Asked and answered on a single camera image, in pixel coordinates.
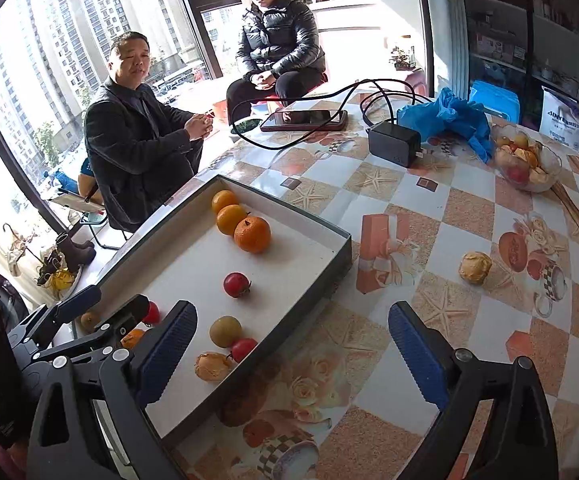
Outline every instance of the white bag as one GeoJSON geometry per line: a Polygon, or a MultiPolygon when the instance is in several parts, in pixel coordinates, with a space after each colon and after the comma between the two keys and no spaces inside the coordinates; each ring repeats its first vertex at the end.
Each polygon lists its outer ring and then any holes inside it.
{"type": "Polygon", "coordinates": [[[579,104],[543,86],[540,133],[579,152],[579,104]]]}

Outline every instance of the tablecloth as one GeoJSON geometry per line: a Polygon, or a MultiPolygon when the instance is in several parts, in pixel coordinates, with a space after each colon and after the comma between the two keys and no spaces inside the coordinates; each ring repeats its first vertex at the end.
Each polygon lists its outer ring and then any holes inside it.
{"type": "MultiPolygon", "coordinates": [[[[406,300],[455,348],[505,363],[520,354],[532,358],[561,477],[575,478],[578,227],[553,192],[514,189],[458,137],[430,139],[409,169],[371,155],[358,107],[363,93],[346,105],[345,131],[320,132],[282,152],[241,140],[177,193],[182,200],[217,173],[264,190],[350,232],[353,266],[247,385],[172,450],[174,458],[193,480],[276,478],[281,459],[284,479],[395,478],[437,415],[387,331],[389,307],[406,300]],[[458,275],[467,251],[493,259],[482,286],[458,275]],[[519,261],[518,251],[526,258],[519,261]],[[561,276],[551,308],[537,272],[546,267],[561,276]]],[[[386,116],[377,108],[370,118],[386,116]]],[[[560,155],[560,181],[579,207],[579,154],[522,129],[560,155]]],[[[249,135],[280,146],[302,134],[249,135]]],[[[489,408],[480,403],[450,478],[468,470],[489,408]]]]}

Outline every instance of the blue plastic bag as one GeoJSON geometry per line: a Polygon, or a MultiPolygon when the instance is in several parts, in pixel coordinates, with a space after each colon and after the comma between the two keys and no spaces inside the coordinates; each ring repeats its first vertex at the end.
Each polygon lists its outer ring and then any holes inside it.
{"type": "Polygon", "coordinates": [[[492,158],[493,143],[483,105],[456,97],[447,87],[432,103],[401,108],[397,118],[400,126],[419,132],[421,142],[448,130],[467,139],[484,163],[492,158]]]}

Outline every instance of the black jacket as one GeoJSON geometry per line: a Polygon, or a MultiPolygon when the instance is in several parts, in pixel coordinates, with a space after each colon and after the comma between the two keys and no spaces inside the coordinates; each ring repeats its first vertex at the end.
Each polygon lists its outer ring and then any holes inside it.
{"type": "Polygon", "coordinates": [[[314,14],[300,0],[276,0],[263,13],[252,4],[243,14],[236,59],[244,79],[267,70],[276,77],[306,67],[324,72],[314,14]]]}
{"type": "Polygon", "coordinates": [[[192,148],[183,129],[191,117],[157,101],[146,84],[134,91],[108,77],[101,85],[87,108],[84,127],[87,155],[111,227],[136,231],[184,184],[176,177],[179,172],[167,169],[184,164],[192,148]]]}

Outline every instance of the plastic bag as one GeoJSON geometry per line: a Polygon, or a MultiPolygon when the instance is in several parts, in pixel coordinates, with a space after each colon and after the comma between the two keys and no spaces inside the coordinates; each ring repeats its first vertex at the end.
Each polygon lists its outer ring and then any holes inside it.
{"type": "Polygon", "coordinates": [[[543,86],[539,131],[579,152],[579,104],[543,86]]]}
{"type": "Polygon", "coordinates": [[[456,97],[448,87],[434,102],[401,108],[397,118],[399,125],[419,132],[422,142],[448,130],[467,139],[483,162],[492,158],[493,144],[483,105],[456,97]]]}

